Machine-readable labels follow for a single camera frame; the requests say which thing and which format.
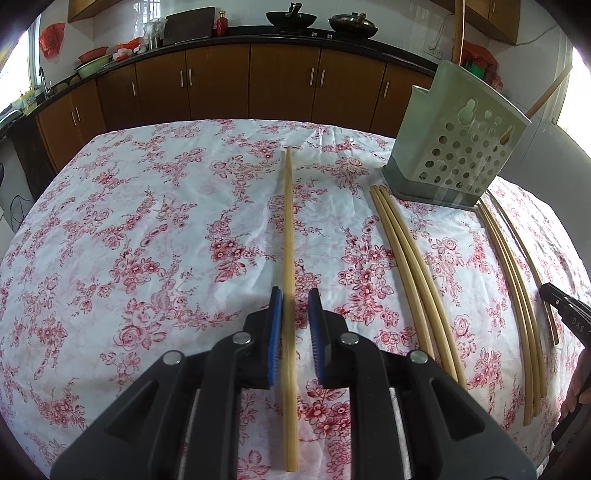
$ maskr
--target bamboo stick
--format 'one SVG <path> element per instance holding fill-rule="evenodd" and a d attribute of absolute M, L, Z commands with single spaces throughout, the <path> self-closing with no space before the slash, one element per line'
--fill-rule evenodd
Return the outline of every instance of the bamboo stick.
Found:
<path fill-rule="evenodd" d="M 481 208 L 481 205 L 482 202 L 479 205 L 478 212 L 485 224 L 485 228 L 494 245 L 496 254 L 499 257 L 499 262 L 501 263 L 501 267 L 503 269 L 503 272 L 505 273 L 505 278 L 507 280 L 507 283 L 509 284 L 509 289 L 511 291 L 511 296 L 513 298 L 513 307 L 515 309 L 515 316 L 517 318 L 517 326 L 519 329 L 519 338 L 521 340 L 521 354 L 523 357 L 525 374 L 525 412 L 523 425 L 529 425 L 531 423 L 532 413 L 534 409 L 534 397 L 536 396 L 534 394 L 534 382 L 538 382 L 539 375 L 537 378 L 534 378 L 532 366 L 533 358 L 530 349 L 528 331 L 525 324 L 524 311 L 521 305 L 521 301 L 519 299 L 519 295 L 517 293 L 517 283 L 513 276 L 513 270 L 509 266 L 509 259 L 507 258 L 507 253 L 505 252 L 505 249 L 502 247 L 499 235 L 496 229 L 494 228 L 491 219 L 488 217 L 484 209 Z"/>
<path fill-rule="evenodd" d="M 452 330 L 449 328 L 443 303 L 441 302 L 439 292 L 433 282 L 431 273 L 427 268 L 427 264 L 424 262 L 422 255 L 418 251 L 414 239 L 410 235 L 408 228 L 406 228 L 400 212 L 390 199 L 387 190 L 382 187 L 377 191 L 381 196 L 383 204 L 386 206 L 386 213 L 394 227 L 396 236 L 400 240 L 402 250 L 409 263 L 414 281 L 418 286 L 423 305 L 427 311 L 427 317 L 431 324 L 431 330 L 435 336 L 435 342 L 439 355 L 441 356 L 443 368 L 463 388 L 466 388 L 466 378 L 463 374 L 462 363 L 456 348 L 456 342 L 453 338 Z M 449 328 L 449 336 L 444 328 L 445 325 Z"/>
<path fill-rule="evenodd" d="M 421 305 L 421 299 L 418 295 L 417 286 L 413 281 L 413 276 L 408 266 L 408 262 L 404 254 L 402 253 L 402 246 L 394 233 L 394 227 L 390 222 L 390 219 L 386 213 L 386 206 L 383 204 L 382 199 L 379 196 L 378 189 L 371 187 L 369 189 L 371 198 L 374 201 L 375 207 L 378 210 L 378 215 L 382 221 L 382 225 L 386 232 L 386 237 L 390 243 L 390 248 L 394 252 L 394 258 L 398 265 L 398 271 L 402 278 L 402 284 L 404 291 L 408 298 L 408 304 L 410 305 L 411 314 L 414 319 L 415 328 L 417 329 L 418 345 L 426 352 L 431 358 L 435 358 L 433 352 L 433 345 L 431 344 L 431 337 L 427 327 L 427 320 L 425 318 L 425 312 Z"/>
<path fill-rule="evenodd" d="M 285 471 L 297 472 L 299 437 L 297 432 L 296 372 L 296 272 L 294 263 L 294 207 L 291 177 L 291 148 L 285 152 L 285 192 L 283 210 L 283 328 L 282 388 L 285 441 Z"/>
<path fill-rule="evenodd" d="M 524 244 L 523 240 L 521 239 L 519 233 L 517 232 L 517 228 L 515 228 L 513 221 L 509 218 L 509 216 L 507 215 L 507 212 L 499 203 L 499 200 L 497 200 L 497 198 L 492 194 L 492 192 L 490 190 L 488 190 L 488 195 L 491 198 L 496 209 L 499 211 L 499 213 L 503 217 L 503 220 L 505 221 L 505 223 L 509 226 L 509 230 L 511 230 L 511 234 L 513 235 L 513 238 L 515 239 L 515 241 L 519 245 L 519 248 L 521 248 L 521 251 L 525 256 L 525 259 L 527 260 L 527 263 L 530 267 L 531 273 L 534 276 L 535 285 L 538 288 L 540 288 L 544 282 L 542 282 L 542 279 L 540 277 L 540 273 L 538 272 L 537 268 L 535 267 L 534 261 L 531 258 L 530 253 L 525 248 L 525 244 Z M 554 343 L 554 345 L 558 345 L 560 343 L 560 338 L 558 337 L 558 330 L 556 328 L 556 321 L 554 320 L 554 315 L 552 314 L 552 311 L 551 311 L 549 305 L 544 301 L 542 301 L 542 311 L 544 312 L 544 317 L 546 318 L 546 322 L 548 323 L 548 327 L 550 328 L 553 343 Z"/>

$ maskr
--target hole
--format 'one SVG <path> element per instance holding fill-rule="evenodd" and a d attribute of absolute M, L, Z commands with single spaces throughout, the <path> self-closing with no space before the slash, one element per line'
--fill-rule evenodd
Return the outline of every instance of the hole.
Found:
<path fill-rule="evenodd" d="M 474 112 L 476 110 L 476 100 L 473 98 L 466 102 L 466 106 L 462 108 L 457 114 L 457 120 L 462 125 L 470 125 L 474 119 Z"/>

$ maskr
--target window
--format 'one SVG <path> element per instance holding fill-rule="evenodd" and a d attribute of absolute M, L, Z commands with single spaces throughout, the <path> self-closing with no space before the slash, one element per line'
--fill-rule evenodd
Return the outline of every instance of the window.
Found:
<path fill-rule="evenodd" d="M 0 70 L 0 111 L 25 93 L 31 85 L 40 85 L 39 20 L 21 35 L 8 60 Z"/>
<path fill-rule="evenodd" d="M 579 52 L 573 48 L 573 70 L 564 104 L 558 117 L 558 126 L 591 157 L 591 73 L 585 66 Z"/>

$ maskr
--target electrical outlet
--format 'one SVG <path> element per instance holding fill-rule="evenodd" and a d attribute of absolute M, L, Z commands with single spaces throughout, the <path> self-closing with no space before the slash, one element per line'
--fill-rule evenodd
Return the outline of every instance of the electrical outlet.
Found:
<path fill-rule="evenodd" d="M 427 55 L 431 55 L 432 57 L 435 57 L 437 60 L 443 59 L 443 52 L 441 50 L 438 50 L 437 48 L 427 47 L 425 49 L 425 53 Z"/>

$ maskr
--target person's hand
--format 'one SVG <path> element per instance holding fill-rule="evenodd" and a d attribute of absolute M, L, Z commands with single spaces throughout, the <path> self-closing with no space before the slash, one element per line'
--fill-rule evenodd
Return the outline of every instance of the person's hand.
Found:
<path fill-rule="evenodd" d="M 574 369 L 573 378 L 570 379 L 570 385 L 569 390 L 566 393 L 566 399 L 560 407 L 560 413 L 562 416 L 568 415 L 569 412 L 574 412 L 574 409 L 577 407 L 577 403 L 582 403 L 583 405 L 591 403 L 591 388 L 581 393 L 577 401 L 577 396 L 581 392 L 581 388 L 583 388 L 584 381 L 584 379 L 581 378 L 581 370 L 583 369 L 585 362 L 588 360 L 589 353 L 587 350 L 583 350 L 579 355 L 579 361 L 577 362 L 577 368 Z"/>

